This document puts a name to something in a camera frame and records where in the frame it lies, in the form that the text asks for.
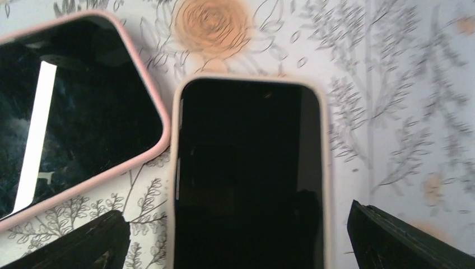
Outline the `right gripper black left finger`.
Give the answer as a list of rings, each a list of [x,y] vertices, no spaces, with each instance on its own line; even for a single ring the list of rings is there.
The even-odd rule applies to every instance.
[[[123,268],[130,237],[129,222],[112,210],[3,268]]]

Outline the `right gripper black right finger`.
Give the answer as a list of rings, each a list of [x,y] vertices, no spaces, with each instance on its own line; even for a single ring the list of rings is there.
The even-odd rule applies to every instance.
[[[372,206],[353,201],[347,232],[359,268],[474,268],[474,257]]]

